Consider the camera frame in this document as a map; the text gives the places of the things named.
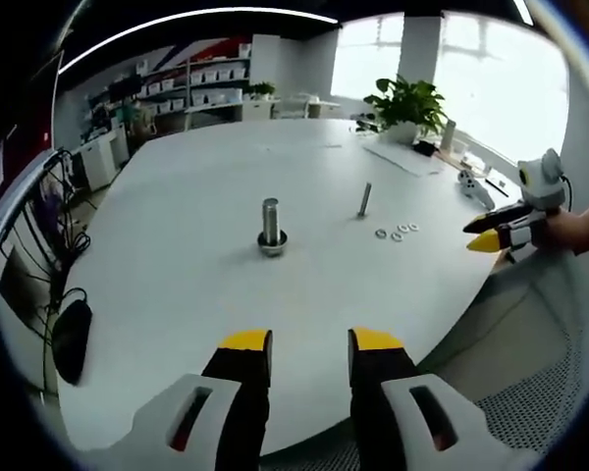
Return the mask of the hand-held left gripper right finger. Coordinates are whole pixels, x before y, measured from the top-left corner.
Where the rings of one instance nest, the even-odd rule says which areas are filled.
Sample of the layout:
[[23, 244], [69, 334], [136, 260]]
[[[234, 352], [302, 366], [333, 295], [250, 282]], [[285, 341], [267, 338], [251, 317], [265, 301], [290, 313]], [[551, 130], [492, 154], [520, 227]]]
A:
[[348, 331], [348, 377], [364, 470], [529, 470], [531, 449], [489, 431], [484, 412], [433, 374], [421, 374], [387, 332]]

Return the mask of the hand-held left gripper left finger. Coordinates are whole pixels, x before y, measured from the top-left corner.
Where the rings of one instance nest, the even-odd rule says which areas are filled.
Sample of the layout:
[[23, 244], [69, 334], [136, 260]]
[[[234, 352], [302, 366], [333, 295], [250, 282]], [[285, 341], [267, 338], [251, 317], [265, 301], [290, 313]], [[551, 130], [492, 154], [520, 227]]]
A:
[[269, 416], [273, 334], [225, 337], [199, 375], [146, 402], [110, 448], [112, 470], [256, 470]]

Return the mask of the person's right hand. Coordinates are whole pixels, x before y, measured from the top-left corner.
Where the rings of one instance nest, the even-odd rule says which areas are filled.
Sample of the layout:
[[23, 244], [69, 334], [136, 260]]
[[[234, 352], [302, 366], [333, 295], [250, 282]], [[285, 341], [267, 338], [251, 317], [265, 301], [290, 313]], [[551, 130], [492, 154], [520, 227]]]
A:
[[547, 216], [539, 228], [535, 245], [540, 248], [576, 250], [579, 217], [566, 210]]

